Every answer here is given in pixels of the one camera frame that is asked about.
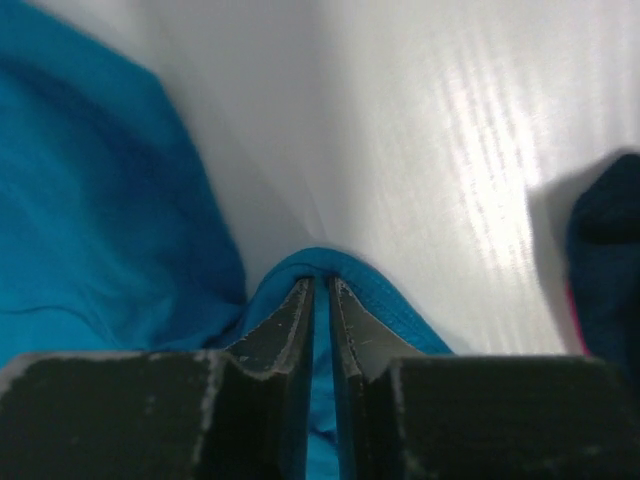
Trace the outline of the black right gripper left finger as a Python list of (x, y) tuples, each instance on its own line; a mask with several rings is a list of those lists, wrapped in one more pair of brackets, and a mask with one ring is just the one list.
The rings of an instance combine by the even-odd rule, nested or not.
[(1, 372), (5, 479), (301, 479), (314, 285), (231, 346), (25, 354)]

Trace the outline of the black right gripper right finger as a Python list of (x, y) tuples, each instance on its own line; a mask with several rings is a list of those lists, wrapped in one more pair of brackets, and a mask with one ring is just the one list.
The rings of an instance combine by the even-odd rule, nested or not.
[(639, 409), (584, 356), (426, 354), (329, 283), (344, 479), (635, 479)]

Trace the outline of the teal t shirt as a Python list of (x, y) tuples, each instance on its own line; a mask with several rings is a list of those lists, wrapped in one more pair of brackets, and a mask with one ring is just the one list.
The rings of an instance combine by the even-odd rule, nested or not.
[(25, 354), (225, 349), (314, 285), (303, 478), (340, 475), (329, 283), (426, 354), (448, 349), (366, 263), (308, 248), (256, 293), (156, 78), (23, 1), (1, 5), (1, 372)]

